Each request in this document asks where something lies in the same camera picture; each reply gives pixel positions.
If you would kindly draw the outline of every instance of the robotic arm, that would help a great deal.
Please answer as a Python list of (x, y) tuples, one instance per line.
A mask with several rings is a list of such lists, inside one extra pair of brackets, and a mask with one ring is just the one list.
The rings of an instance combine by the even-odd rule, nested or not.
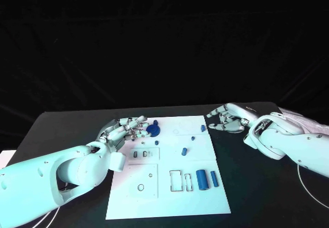
[[(0, 228), (18, 227), (65, 205), (104, 180), (109, 169), (123, 171), (126, 140), (150, 137), (148, 118), (113, 120), (97, 140), (0, 170)], [(68, 184), (58, 186), (58, 179)]]
[(257, 111), (237, 103), (228, 103), (207, 116), (220, 114), (220, 124), (210, 128), (240, 133), (250, 128), (244, 143), (270, 158), (286, 155), (305, 168), (329, 177), (329, 135), (305, 133), (302, 126), (280, 113), (260, 116)]

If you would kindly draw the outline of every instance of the black backdrop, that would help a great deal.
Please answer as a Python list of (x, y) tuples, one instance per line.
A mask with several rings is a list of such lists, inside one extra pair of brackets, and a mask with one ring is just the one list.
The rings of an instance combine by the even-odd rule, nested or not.
[(0, 4), (3, 148), (47, 111), (272, 101), (329, 123), (328, 10), (110, 4)]

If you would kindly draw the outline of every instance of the white pegboard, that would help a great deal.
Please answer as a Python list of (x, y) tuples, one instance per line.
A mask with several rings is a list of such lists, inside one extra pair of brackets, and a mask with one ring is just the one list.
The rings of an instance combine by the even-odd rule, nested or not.
[[(127, 155), (123, 172), (114, 172), (111, 193), (109, 201), (107, 219), (133, 219), (148, 217), (187, 216), (204, 214), (231, 213), (221, 174), (217, 164), (217, 156), (212, 147), (208, 130), (201, 132), (201, 125), (205, 125), (202, 116), (149, 118), (149, 123), (158, 120), (162, 129), (155, 138), (140, 138), (135, 142), (127, 141), (120, 152)], [(153, 160), (148, 158), (133, 159), (133, 152), (155, 151), (158, 155)], [(182, 156), (182, 149), (188, 148), (187, 156)], [(132, 178), (135, 170), (130, 169), (139, 164), (142, 178)], [(148, 196), (136, 195), (132, 190), (137, 183), (149, 181), (148, 172), (150, 165), (158, 166), (158, 197), (148, 193)], [(207, 172), (210, 189), (200, 190), (197, 170)], [(184, 191), (171, 191), (169, 171), (182, 171)], [(211, 171), (215, 171), (220, 187), (214, 187)], [(192, 191), (187, 191), (185, 174), (191, 174)]]

